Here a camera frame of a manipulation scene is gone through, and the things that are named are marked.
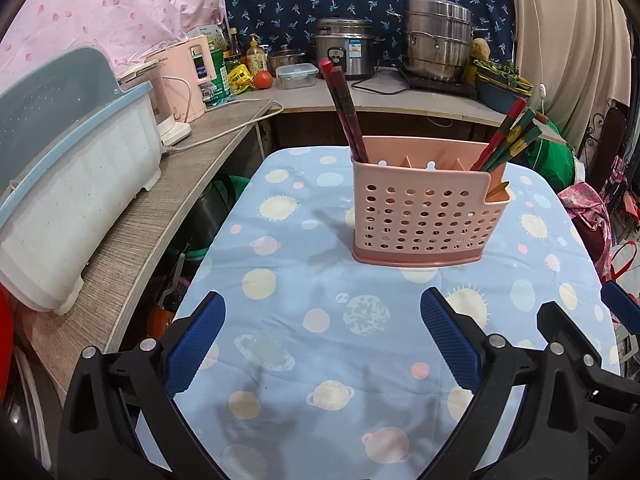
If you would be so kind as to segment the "bright red chopstick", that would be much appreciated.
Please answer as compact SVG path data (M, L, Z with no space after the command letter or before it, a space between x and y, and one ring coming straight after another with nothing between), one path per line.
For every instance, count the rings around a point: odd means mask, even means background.
M331 78L332 67L333 64L328 58L322 58L322 60L319 62L320 72L322 73L323 79L326 82L326 86L328 87L328 90L330 92L330 96L337 111L338 118L340 118L345 138L347 140L350 151L352 152L352 159L355 159L356 162L363 162L363 159L361 158L358 151L355 139L352 137L352 129L348 124L341 99L338 96L337 90Z

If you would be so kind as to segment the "blue patterned tablecloth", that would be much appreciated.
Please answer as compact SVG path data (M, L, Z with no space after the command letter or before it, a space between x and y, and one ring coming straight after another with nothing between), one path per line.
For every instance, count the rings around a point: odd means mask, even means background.
M510 204L480 261L440 269L352 258L347 148L269 155L180 304L219 292L226 320L175 401L235 479L413 479L456 426L459 388L420 315L436 287L511 344L544 348L538 308L559 304L617 372L596 270L548 183L506 168Z

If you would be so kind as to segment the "glass food container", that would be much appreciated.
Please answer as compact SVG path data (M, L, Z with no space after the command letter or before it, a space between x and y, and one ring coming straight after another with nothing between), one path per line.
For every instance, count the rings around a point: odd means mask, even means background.
M279 87L283 90L311 87L318 73L318 68L311 63L283 65L276 70Z

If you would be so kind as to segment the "pink floral cloth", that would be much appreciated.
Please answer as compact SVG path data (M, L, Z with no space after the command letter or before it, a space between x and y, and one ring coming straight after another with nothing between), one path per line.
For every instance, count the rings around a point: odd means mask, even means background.
M600 195L586 182L575 183L558 194L601 283L612 280L611 220Z

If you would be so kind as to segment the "yellow soap bottle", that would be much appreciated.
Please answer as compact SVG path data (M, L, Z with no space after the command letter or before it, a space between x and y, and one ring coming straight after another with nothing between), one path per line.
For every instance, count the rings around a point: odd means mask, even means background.
M267 55L264 49L259 45L256 34L250 34L250 46L246 51L246 62L247 67L253 76L268 70Z

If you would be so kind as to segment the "dark maroon chopstick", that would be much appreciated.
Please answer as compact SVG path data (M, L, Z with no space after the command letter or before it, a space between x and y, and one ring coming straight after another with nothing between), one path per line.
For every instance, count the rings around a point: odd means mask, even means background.
M332 67L331 78L337 90L338 96L341 99L348 124L352 129L352 137L355 139L358 151L361 158L363 159L363 163L366 164L369 161L369 157L366 147L363 143L362 132L355 110L355 105L354 102L352 102L352 95L350 94L349 85L340 66Z

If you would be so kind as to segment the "yellow snack packet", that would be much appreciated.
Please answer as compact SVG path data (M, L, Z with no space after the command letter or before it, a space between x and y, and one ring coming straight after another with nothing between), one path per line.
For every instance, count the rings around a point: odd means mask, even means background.
M228 73L230 91L234 96L254 89L253 76L243 63L234 66Z

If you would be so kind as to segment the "dark blue planter tray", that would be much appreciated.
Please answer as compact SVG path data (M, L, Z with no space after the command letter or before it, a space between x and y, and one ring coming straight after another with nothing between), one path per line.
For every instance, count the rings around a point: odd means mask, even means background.
M517 98L528 101L533 85L520 75L512 62L475 60L477 99L496 112L506 114Z

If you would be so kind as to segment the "green bag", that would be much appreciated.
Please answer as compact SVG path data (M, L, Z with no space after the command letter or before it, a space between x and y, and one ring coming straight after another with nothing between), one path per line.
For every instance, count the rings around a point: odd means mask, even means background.
M555 194L575 182L574 155L566 144L551 142L540 136L524 150L521 163L543 177Z

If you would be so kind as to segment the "teal dish rack lid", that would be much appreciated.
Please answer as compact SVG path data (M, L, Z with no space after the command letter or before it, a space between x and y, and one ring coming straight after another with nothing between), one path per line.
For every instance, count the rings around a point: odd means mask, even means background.
M1 194L76 124L122 95L105 55L82 47L44 64L1 95Z

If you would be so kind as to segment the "blue floral backsplash cloth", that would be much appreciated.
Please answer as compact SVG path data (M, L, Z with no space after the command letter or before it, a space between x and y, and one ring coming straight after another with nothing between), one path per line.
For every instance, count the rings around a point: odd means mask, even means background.
M401 55L401 22L393 13L405 0L224 0L229 24L238 30L242 44L255 34L262 44L276 50L314 50L316 25L322 18L363 18L372 25L385 61ZM515 11L513 0L447 0L472 12L474 34L487 41L490 58L499 63L514 55Z

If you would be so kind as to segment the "red tomato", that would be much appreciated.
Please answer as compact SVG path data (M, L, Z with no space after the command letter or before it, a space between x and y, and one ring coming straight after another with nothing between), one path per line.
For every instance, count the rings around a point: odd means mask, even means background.
M268 70L261 70L253 76L253 86L258 90L266 90L273 85L273 76Z

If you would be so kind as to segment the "small lidded steel pot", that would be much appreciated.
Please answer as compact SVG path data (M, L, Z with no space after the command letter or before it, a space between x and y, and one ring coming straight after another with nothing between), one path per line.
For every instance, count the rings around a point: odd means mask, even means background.
M306 53L303 50L291 48L288 44L282 44L282 46L267 55L268 70L272 76L277 76L279 67L303 63L305 58Z

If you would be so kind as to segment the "green chopstick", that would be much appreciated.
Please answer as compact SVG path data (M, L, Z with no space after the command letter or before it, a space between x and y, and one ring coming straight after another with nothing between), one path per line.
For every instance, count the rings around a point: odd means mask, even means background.
M488 167L487 171L495 171L499 166L524 151L529 144L532 144L540 135L540 128L537 125L533 125L533 127L520 136L518 140L510 144L509 147L498 156L497 160Z
M498 144L495 151L491 153L486 162L480 166L480 170L487 171L488 167L497 160L498 156L505 151L510 144L518 140L523 134L524 130L532 123L535 118L536 112L530 107L521 116L516 125L506 134L504 139Z

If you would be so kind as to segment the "red chopstick dark band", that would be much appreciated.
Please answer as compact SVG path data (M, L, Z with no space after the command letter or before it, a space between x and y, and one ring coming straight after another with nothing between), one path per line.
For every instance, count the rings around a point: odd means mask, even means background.
M526 99L517 98L510 110L506 113L506 117L503 119L497 131L491 137L488 145L484 150L480 153L480 157L474 162L471 166L471 171L477 171L482 168L485 162L488 161L489 157L492 153L499 147L502 141L506 138L506 134L511 130L514 122L518 119L518 116L521 115L521 112L526 107Z

